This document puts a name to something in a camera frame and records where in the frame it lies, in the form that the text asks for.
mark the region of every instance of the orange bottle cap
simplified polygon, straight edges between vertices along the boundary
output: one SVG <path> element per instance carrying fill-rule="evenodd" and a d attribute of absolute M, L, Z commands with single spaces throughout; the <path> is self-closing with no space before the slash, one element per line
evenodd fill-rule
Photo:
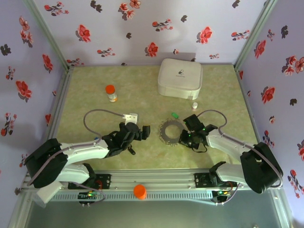
<path fill-rule="evenodd" d="M 143 200 L 147 197 L 147 190 L 141 184 L 135 186 L 133 193 L 134 193 L 134 196 L 136 196 L 140 200 Z"/>
<path fill-rule="evenodd" d="M 107 94 L 113 94 L 113 93 L 115 93 L 115 87 L 114 87 L 114 85 L 107 85 L 105 87 L 105 91 L 106 91 Z"/>

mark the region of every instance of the floral wallpaper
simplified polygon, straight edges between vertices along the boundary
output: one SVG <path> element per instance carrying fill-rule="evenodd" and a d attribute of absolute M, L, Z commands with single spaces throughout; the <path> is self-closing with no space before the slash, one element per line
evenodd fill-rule
<path fill-rule="evenodd" d="M 24 161 L 45 139 L 64 69 L 22 1 L 0 1 L 0 8 L 0 227 L 6 228 Z"/>
<path fill-rule="evenodd" d="M 239 72 L 260 140 L 283 169 L 295 227 L 304 227 L 303 9 L 279 0 Z"/>
<path fill-rule="evenodd" d="M 68 64 L 125 66 L 235 63 L 266 0 L 32 1 Z"/>

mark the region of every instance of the small bottle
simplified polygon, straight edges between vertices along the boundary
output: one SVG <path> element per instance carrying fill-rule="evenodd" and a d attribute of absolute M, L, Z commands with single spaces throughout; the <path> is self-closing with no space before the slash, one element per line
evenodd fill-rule
<path fill-rule="evenodd" d="M 105 87 L 105 91 L 106 91 L 106 94 L 108 95 L 108 98 L 111 102 L 117 101 L 117 95 L 115 93 L 114 85 L 107 85 Z"/>
<path fill-rule="evenodd" d="M 198 103 L 194 102 L 192 105 L 192 111 L 196 111 L 197 107 L 198 107 Z"/>

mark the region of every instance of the white box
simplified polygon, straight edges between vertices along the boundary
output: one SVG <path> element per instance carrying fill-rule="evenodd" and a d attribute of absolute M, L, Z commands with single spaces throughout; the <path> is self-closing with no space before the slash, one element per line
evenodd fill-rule
<path fill-rule="evenodd" d="M 200 63 L 166 58 L 158 74 L 158 92 L 164 96 L 195 100 L 200 93 L 202 78 Z"/>

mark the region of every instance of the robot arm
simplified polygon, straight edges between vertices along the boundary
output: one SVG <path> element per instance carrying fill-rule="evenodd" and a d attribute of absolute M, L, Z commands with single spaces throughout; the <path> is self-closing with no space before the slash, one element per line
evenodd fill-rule
<path fill-rule="evenodd" d="M 232 136 L 221 133 L 214 125 L 205 126 L 194 114 L 184 120 L 188 131 L 183 130 L 180 144 L 191 149 L 204 146 L 217 148 L 241 162 L 241 165 L 221 161 L 209 170 L 209 177 L 214 184 L 233 181 L 247 184 L 253 191 L 263 193 L 283 176 L 269 147 L 259 142 L 248 144 Z"/>
<path fill-rule="evenodd" d="M 143 126 L 141 131 L 136 121 L 132 122 L 128 118 L 126 123 L 119 124 L 119 128 L 120 131 L 114 131 L 97 141 L 67 144 L 49 139 L 36 149 L 25 160 L 25 165 L 34 187 L 39 188 L 37 194 L 42 201 L 47 203 L 58 192 L 61 182 L 75 182 L 85 186 L 94 183 L 95 174 L 90 165 L 74 163 L 112 157 L 126 149 L 134 154 L 130 148 L 132 141 L 146 140 L 150 135 L 150 126 Z"/>

